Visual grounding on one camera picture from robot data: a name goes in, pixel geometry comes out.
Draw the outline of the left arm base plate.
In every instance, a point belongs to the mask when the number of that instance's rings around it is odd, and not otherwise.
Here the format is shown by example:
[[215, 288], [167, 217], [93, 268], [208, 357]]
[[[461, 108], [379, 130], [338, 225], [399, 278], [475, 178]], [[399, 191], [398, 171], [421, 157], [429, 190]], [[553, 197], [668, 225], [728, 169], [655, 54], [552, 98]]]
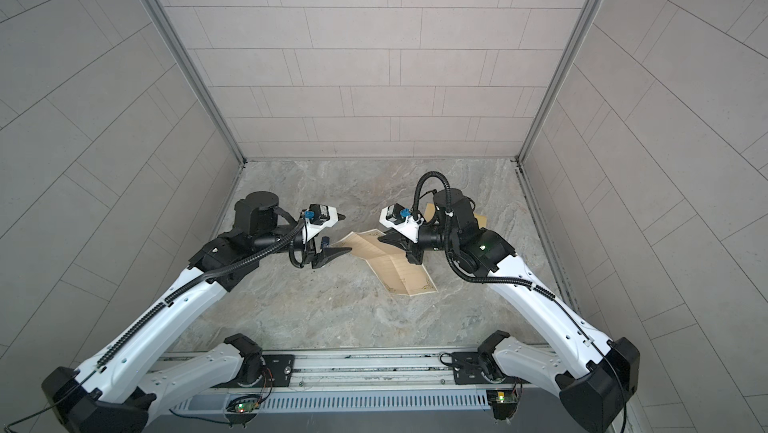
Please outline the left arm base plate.
[[229, 382], [220, 383], [216, 388], [284, 388], [290, 385], [296, 357], [290, 354], [266, 354], [257, 366], [246, 366]]

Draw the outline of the beige lined letter paper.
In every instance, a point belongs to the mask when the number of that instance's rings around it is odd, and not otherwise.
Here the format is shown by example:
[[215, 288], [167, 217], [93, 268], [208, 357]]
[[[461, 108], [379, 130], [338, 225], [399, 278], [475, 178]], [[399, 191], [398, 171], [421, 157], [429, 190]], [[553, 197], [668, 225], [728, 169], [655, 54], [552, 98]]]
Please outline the beige lined letter paper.
[[350, 254], [364, 260], [382, 285], [392, 294], [417, 296], [438, 291], [423, 265], [408, 262], [405, 252], [380, 242], [384, 233], [378, 229], [350, 232], [334, 247], [350, 248]]

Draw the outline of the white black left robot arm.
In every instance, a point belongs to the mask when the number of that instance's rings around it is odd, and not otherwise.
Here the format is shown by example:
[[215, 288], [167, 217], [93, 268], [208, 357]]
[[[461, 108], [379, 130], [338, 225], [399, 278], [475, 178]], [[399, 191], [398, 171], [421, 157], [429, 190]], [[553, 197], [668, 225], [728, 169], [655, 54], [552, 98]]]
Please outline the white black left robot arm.
[[285, 252], [296, 268], [319, 268], [349, 251], [315, 243], [320, 232], [344, 218], [332, 206], [311, 204], [292, 216], [276, 194], [256, 191], [238, 200], [234, 212], [232, 229], [195, 253], [174, 283], [116, 339], [78, 367], [58, 367], [43, 381], [51, 409], [67, 431], [140, 432], [211, 387], [273, 384], [262, 348], [244, 334], [169, 369], [150, 370], [196, 318], [264, 258]]

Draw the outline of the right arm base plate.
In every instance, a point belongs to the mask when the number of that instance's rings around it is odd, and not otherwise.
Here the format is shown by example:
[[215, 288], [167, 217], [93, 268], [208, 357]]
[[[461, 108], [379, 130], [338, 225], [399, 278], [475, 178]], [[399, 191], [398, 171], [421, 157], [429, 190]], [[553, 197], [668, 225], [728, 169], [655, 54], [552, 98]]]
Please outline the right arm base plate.
[[458, 385], [513, 383], [512, 377], [504, 375], [486, 355], [476, 351], [441, 353], [440, 361], [452, 371]]

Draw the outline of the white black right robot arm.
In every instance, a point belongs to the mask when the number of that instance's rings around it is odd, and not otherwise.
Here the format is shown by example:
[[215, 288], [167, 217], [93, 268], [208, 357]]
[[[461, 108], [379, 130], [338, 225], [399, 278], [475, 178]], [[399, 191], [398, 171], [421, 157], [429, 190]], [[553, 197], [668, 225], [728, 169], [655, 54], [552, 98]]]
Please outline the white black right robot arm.
[[587, 432], [626, 420], [636, 393], [640, 352], [626, 337], [610, 338], [565, 304], [499, 233], [480, 226], [474, 201], [438, 171], [422, 175], [411, 206], [383, 208], [380, 242], [400, 248], [415, 265], [427, 250], [444, 253], [463, 281], [487, 285], [511, 304], [550, 345], [546, 352], [498, 331], [479, 347], [487, 376], [516, 377], [558, 397]]

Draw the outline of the tan kraft envelope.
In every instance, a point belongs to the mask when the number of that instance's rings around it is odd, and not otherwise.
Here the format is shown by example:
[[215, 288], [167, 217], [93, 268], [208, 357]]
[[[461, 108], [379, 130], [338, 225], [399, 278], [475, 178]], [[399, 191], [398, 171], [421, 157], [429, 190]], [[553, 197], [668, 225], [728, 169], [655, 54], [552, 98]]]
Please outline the tan kraft envelope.
[[[427, 203], [425, 210], [423, 211], [423, 216], [426, 221], [430, 221], [433, 219], [436, 212], [436, 207], [433, 203]], [[487, 226], [487, 218], [485, 216], [474, 214], [475, 219], [478, 221], [478, 225], [480, 228], [484, 228]]]

